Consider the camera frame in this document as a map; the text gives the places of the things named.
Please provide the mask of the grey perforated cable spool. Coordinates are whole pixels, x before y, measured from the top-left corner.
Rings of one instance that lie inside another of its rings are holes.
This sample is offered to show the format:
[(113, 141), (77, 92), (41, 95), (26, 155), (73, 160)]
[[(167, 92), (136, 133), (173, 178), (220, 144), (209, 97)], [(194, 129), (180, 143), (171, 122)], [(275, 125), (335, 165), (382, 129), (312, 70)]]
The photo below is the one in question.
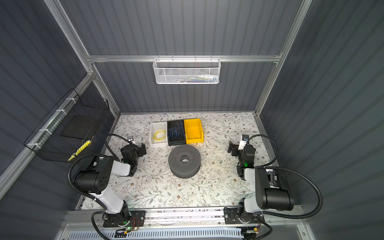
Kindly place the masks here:
[(201, 154), (193, 146), (180, 145), (169, 154), (168, 163), (171, 172), (180, 179), (194, 177), (201, 168)]

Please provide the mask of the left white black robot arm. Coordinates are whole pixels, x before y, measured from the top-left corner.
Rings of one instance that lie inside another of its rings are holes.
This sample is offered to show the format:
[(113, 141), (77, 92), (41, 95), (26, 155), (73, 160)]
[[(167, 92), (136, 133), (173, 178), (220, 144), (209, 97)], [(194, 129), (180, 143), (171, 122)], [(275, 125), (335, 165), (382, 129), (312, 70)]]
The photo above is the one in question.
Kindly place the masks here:
[[(121, 148), (121, 159), (109, 146), (109, 137), (117, 137), (127, 143)], [(134, 138), (124, 138), (117, 134), (108, 134), (104, 141), (111, 155), (75, 156), (67, 173), (69, 185), (75, 192), (102, 207), (99, 214), (104, 221), (103, 227), (120, 227), (127, 231), (137, 230), (144, 225), (146, 212), (131, 212), (127, 202), (117, 196), (109, 182), (112, 175), (134, 176), (139, 158), (147, 154), (146, 145), (144, 143), (137, 145)]]

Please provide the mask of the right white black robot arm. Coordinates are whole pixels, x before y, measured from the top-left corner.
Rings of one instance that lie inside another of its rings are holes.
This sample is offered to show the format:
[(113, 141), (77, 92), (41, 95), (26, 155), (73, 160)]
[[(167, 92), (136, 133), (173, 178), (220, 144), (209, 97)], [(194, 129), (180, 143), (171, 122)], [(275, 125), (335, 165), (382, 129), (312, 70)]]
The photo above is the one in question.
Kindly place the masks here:
[[(251, 144), (251, 140), (255, 138), (265, 138), (275, 148), (273, 159), (260, 166), (254, 165), (256, 148)], [(255, 224), (257, 227), (264, 225), (270, 234), (273, 229), (266, 223), (264, 218), (266, 215), (290, 220), (302, 220), (315, 216), (322, 209), (324, 198), (313, 181), (297, 171), (273, 165), (278, 159), (279, 149), (272, 138), (262, 134), (242, 135), (238, 144), (229, 142), (228, 153), (238, 159), (238, 177), (255, 185), (255, 196), (242, 198), (236, 208), (225, 207), (223, 209), (227, 225)], [(299, 215), (288, 214), (289, 211), (293, 210), (295, 201), (287, 174), (303, 179), (314, 189), (318, 200), (316, 206), (310, 212)]]

